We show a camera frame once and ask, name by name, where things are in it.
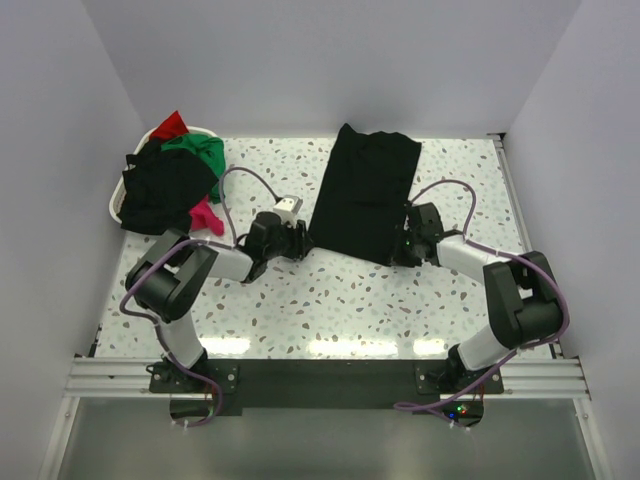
cable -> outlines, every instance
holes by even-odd
[[[559,306],[560,306],[560,310],[562,311],[562,325],[560,326],[560,329],[555,334],[551,335],[550,337],[544,338],[544,339],[541,339],[541,340],[537,340],[537,341],[533,341],[533,342],[528,343],[528,344],[525,344],[522,347],[520,347],[520,349],[529,349],[529,348],[538,347],[540,345],[545,345],[547,343],[555,342],[558,338],[560,338],[560,336],[562,336],[562,334],[564,334],[564,332],[567,330],[567,328],[569,328],[569,323],[570,323],[569,307],[567,305],[567,300],[566,300],[565,296],[560,291],[560,287],[558,287],[558,284],[553,280],[553,278],[551,278],[551,276],[549,274],[547,274],[547,272],[545,272],[539,266],[537,266],[536,264],[530,262],[526,258],[520,257],[518,255],[514,255],[512,253],[501,252],[501,251],[499,251],[499,250],[497,250],[495,248],[488,247],[486,245],[483,245],[483,244],[478,243],[478,242],[474,242],[473,240],[468,240],[466,238],[467,237],[467,230],[469,229],[469,223],[471,222],[471,218],[473,218],[473,214],[475,212],[476,203],[477,203],[477,195],[476,195],[476,192],[475,192],[475,190],[473,189],[473,187],[471,185],[469,185],[466,182],[463,182],[462,180],[454,180],[454,179],[438,180],[437,182],[434,182],[431,185],[428,185],[427,187],[425,187],[422,190],[420,190],[420,192],[411,200],[411,203],[415,202],[418,198],[420,198],[420,196],[422,196],[422,194],[424,194],[428,190],[432,189],[433,187],[436,187],[437,185],[441,185],[443,183],[455,183],[455,184],[458,184],[458,185],[462,185],[463,187],[468,189],[469,192],[471,193],[471,208],[469,209],[469,213],[467,215],[467,218],[466,218],[466,220],[464,222],[464,227],[462,229],[462,238],[464,239],[465,243],[467,243],[470,246],[472,246],[474,248],[477,248],[478,250],[481,250],[483,252],[491,253],[491,254],[494,254],[496,256],[500,256],[500,257],[504,257],[504,258],[508,258],[509,260],[513,260],[515,262],[518,262],[518,263],[524,265],[526,268],[529,268],[529,269],[533,270],[536,274],[538,274],[549,285],[549,287],[551,287],[551,289],[553,290],[553,292],[556,294],[556,296],[558,298],[558,303],[559,303]],[[487,370],[477,380],[475,380],[474,382],[472,382],[471,384],[469,384],[468,386],[466,386],[465,388],[463,388],[462,390],[460,390],[459,392],[457,392],[456,394],[452,395],[451,397],[449,397],[449,398],[447,398],[445,400],[440,400],[438,402],[434,402],[434,403],[431,403],[431,404],[428,404],[428,405],[420,405],[418,403],[413,403],[413,402],[397,402],[393,406],[393,408],[395,408],[396,410],[399,410],[399,411],[403,411],[403,412],[424,412],[424,411],[426,411],[426,412],[429,412],[429,413],[431,413],[433,415],[436,415],[438,417],[444,418],[445,420],[449,421],[449,419],[446,416],[444,416],[441,412],[439,412],[438,410],[435,410],[435,409],[442,408],[443,406],[445,406],[445,405],[457,400],[461,396],[469,393],[473,389],[475,389],[478,386],[484,384],[484,382],[487,381],[489,378],[491,378],[493,376],[493,374],[496,373],[500,369],[500,367],[502,367],[505,363],[507,363],[509,360],[511,360],[513,357],[515,357],[516,354],[517,354],[517,350],[513,350],[513,351],[509,352],[506,357],[504,357],[498,363],[496,363],[495,365],[490,367],[489,370]]]
[[[260,180],[260,182],[262,182],[262,184],[266,187],[267,190],[269,190],[269,193],[273,196],[273,198],[278,201],[280,200],[280,197],[276,194],[276,192],[273,190],[273,188],[271,188],[271,186],[267,183],[267,181],[262,178],[258,173],[254,172],[253,170],[251,170],[250,168],[246,168],[246,167],[231,167],[230,169],[228,169],[227,171],[225,171],[221,176],[220,179],[218,180],[218,183],[220,184],[218,191],[220,192],[220,203],[222,204],[222,210],[224,211],[225,216],[227,217],[227,222],[229,222],[229,228],[231,229],[231,241],[234,245],[238,244],[238,235],[236,234],[236,227],[233,225],[233,220],[231,220],[231,214],[229,213],[229,208],[227,207],[227,201],[225,199],[225,195],[224,195],[224,179],[226,178],[226,176],[228,174],[230,174],[231,172],[235,172],[235,171],[242,171],[242,172],[247,172],[251,175],[253,175],[254,177],[256,177],[258,180]]]
[[[223,404],[222,389],[212,379],[204,377],[202,375],[199,375],[199,374],[197,374],[195,372],[192,372],[191,370],[189,370],[187,367],[185,367],[184,365],[182,365],[178,361],[176,356],[169,349],[169,346],[167,345],[167,342],[165,341],[164,335],[162,333],[162,328],[160,326],[160,321],[159,321],[159,319],[157,317],[155,317],[155,316],[153,316],[153,315],[151,315],[149,313],[146,313],[146,312],[136,312],[134,310],[129,310],[127,308],[127,303],[129,302],[129,300],[131,300],[131,297],[133,297],[137,293],[137,291],[149,279],[149,277],[151,275],[153,275],[156,271],[158,271],[165,263],[167,263],[167,261],[171,257],[173,257],[178,251],[182,250],[184,247],[186,247],[188,245],[210,245],[210,246],[214,246],[214,247],[217,247],[217,248],[223,248],[223,249],[227,249],[227,250],[232,250],[232,248],[229,247],[228,245],[224,245],[222,243],[214,242],[214,241],[211,241],[211,240],[200,240],[200,239],[197,239],[197,238],[190,238],[188,240],[184,240],[184,241],[176,244],[167,253],[165,253],[156,263],[154,263],[138,279],[138,281],[129,289],[129,291],[125,293],[124,297],[122,297],[122,301],[120,302],[120,311],[122,313],[124,313],[125,315],[130,315],[132,317],[145,318],[147,320],[150,320],[151,323],[153,324],[153,329],[156,332],[156,337],[158,338],[158,342],[160,343],[160,346],[164,350],[164,352],[165,352],[167,358],[169,359],[169,361],[171,361],[171,363],[173,363],[176,366],[176,368],[178,370],[180,370],[183,374],[185,374],[185,375],[187,375],[189,377],[195,378],[196,380],[199,380],[201,382],[204,382],[204,383],[210,385],[212,387],[212,389],[215,389],[215,391],[217,392],[218,403],[216,405],[215,410],[211,413],[211,415],[209,415],[206,418],[203,418],[202,420],[198,420],[197,422],[194,422],[194,423],[188,423],[187,421],[185,421],[182,424],[185,427],[198,427],[200,425],[206,425],[207,423],[209,423],[211,420],[213,420],[213,417],[217,416],[220,413],[220,411],[222,410],[222,404]]]

green cloth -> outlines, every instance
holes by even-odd
[[[184,148],[196,155],[200,160],[206,163],[216,177],[220,178],[224,173],[226,164],[224,161],[224,142],[221,138],[210,137],[202,133],[186,133],[162,144],[162,151],[172,150],[175,148]],[[220,192],[218,191],[218,183],[211,189],[209,195],[213,203],[220,203]]]

folded black fabric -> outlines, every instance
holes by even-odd
[[[122,172],[127,194],[118,216],[122,228],[160,235],[168,228],[188,232],[189,210],[218,182],[211,169],[186,149],[162,151],[151,139],[137,155],[127,155],[135,166]]]
[[[331,150],[309,234],[327,250],[389,265],[422,145],[345,124]]]

white speckled tabletop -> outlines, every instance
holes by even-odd
[[[411,190],[441,178],[458,178],[478,193],[471,236],[503,250],[522,246],[492,140],[422,140]],[[311,219],[332,138],[225,139],[227,165],[262,174],[280,194],[302,197],[299,218]],[[225,181],[238,233],[272,200],[253,177]],[[421,201],[438,207],[445,229],[461,227],[470,196],[442,185]],[[222,209],[214,206],[222,218]],[[229,229],[221,239],[231,243]],[[102,312],[97,357],[158,357],[149,322],[118,312],[124,278],[153,238],[127,233],[117,274]],[[315,249],[301,263],[278,259],[251,285],[209,279],[192,309],[196,331],[210,357],[244,358],[444,358],[449,346],[487,322],[484,288],[442,268],[381,267]],[[523,354],[550,358],[548,347]]]

red cloth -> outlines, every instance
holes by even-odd
[[[153,131],[149,138],[157,138],[162,142],[166,142],[167,140],[179,137],[185,133],[189,133],[189,129],[187,129],[187,126],[182,121],[180,113],[176,110]]]
[[[208,228],[218,236],[224,234],[224,223],[211,210],[208,195],[193,207],[189,214],[191,215],[191,230]]]

